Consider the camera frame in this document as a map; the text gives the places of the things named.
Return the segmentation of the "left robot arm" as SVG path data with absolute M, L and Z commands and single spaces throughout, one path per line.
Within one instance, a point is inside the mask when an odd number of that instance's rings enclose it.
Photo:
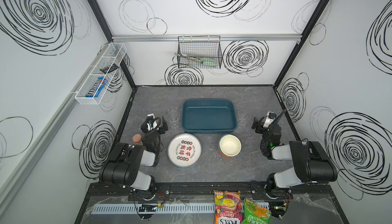
M 154 195 L 155 179 L 142 173 L 141 166 L 156 167 L 163 151 L 161 135 L 168 131 L 164 117 L 149 114 L 141 125 L 143 136 L 139 144 L 117 143 L 99 171 L 99 182 L 131 187 Z

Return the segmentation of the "white plate red characters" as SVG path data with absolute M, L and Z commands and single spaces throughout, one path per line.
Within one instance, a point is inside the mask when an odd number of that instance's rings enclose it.
M 189 169 L 197 164 L 202 154 L 200 141 L 191 134 L 177 135 L 169 144 L 168 158 L 179 169 Z

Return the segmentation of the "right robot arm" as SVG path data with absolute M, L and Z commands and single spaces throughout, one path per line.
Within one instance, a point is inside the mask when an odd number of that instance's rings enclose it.
M 280 114 L 268 112 L 261 119 L 254 117 L 251 127 L 262 136 L 260 150 L 264 157 L 293 163 L 293 167 L 268 176 L 264 191 L 272 199 L 277 198 L 277 189 L 291 189 L 307 183 L 329 183 L 338 177 L 337 168 L 319 142 L 303 139 L 281 143 L 279 121 L 284 114 L 285 110 Z

